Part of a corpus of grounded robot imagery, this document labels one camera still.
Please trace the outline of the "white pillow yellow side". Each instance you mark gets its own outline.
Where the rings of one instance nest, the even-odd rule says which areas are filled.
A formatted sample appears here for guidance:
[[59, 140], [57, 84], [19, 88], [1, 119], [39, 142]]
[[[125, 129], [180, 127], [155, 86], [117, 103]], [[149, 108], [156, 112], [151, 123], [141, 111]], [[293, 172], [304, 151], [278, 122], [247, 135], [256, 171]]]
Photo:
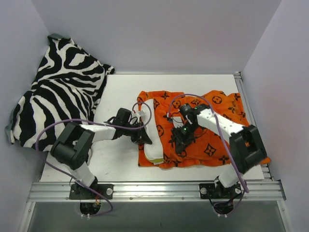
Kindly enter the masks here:
[[159, 134], [157, 131], [156, 123], [155, 123], [155, 115], [154, 115], [154, 99], [148, 99], [145, 103], [150, 107], [151, 111], [148, 107], [143, 104], [141, 106], [141, 110], [144, 112], [144, 116], [142, 116], [142, 120], [146, 123], [149, 118], [151, 118], [150, 122], [145, 127], [145, 131], [148, 137], [151, 139], [152, 144], [144, 145], [144, 153], [146, 159], [152, 163], [153, 165], [159, 165], [164, 162], [163, 155], [163, 146], [159, 138]]

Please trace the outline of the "orange patterned pillowcase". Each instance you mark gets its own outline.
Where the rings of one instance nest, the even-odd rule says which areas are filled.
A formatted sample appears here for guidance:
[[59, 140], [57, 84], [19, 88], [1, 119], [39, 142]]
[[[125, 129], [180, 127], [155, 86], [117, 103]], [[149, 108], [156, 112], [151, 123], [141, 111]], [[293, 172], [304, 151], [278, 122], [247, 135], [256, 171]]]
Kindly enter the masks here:
[[137, 97], [139, 102], [145, 102], [154, 108], [152, 113], [156, 123], [155, 132], [158, 133], [163, 145], [163, 163], [158, 167], [169, 169], [173, 167], [189, 167], [194, 165], [222, 166], [230, 160], [221, 138], [209, 129], [198, 128], [194, 133], [193, 142], [181, 154], [176, 154], [171, 129], [173, 124], [167, 116], [181, 116], [179, 108], [184, 104], [196, 107], [201, 104], [211, 104], [215, 112], [236, 123], [248, 126], [241, 95], [232, 93], [226, 95], [221, 90], [212, 90], [203, 95], [203, 98], [184, 96], [182, 92], [141, 91]]

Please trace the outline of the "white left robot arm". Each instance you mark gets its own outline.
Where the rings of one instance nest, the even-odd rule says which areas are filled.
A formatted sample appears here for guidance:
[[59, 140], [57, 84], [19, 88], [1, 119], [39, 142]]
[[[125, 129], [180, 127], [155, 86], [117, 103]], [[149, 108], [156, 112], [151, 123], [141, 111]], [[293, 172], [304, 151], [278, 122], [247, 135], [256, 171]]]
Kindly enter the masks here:
[[132, 112], [120, 108], [111, 120], [104, 125], [79, 125], [70, 122], [66, 125], [59, 138], [51, 148], [51, 155], [61, 164], [67, 166], [70, 174], [82, 183], [80, 193], [87, 199], [92, 199], [98, 192], [98, 180], [88, 167], [88, 158], [93, 143], [103, 140], [115, 140], [121, 136], [130, 137], [136, 144], [153, 142], [146, 133], [141, 119], [143, 111], [135, 116], [131, 123]]

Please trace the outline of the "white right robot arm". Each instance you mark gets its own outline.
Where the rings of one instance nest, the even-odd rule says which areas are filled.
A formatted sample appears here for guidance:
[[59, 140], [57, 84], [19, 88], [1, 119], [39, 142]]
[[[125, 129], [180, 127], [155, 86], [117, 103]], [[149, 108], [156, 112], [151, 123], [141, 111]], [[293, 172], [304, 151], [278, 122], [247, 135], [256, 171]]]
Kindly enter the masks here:
[[194, 141], [195, 131], [199, 127], [211, 130], [219, 135], [230, 160], [226, 171], [215, 180], [215, 194], [220, 198], [226, 197], [237, 182], [248, 193], [243, 175], [267, 158], [258, 128], [233, 122], [205, 104], [192, 108], [186, 103], [179, 111], [184, 124], [171, 130], [176, 154], [184, 154], [185, 149]]

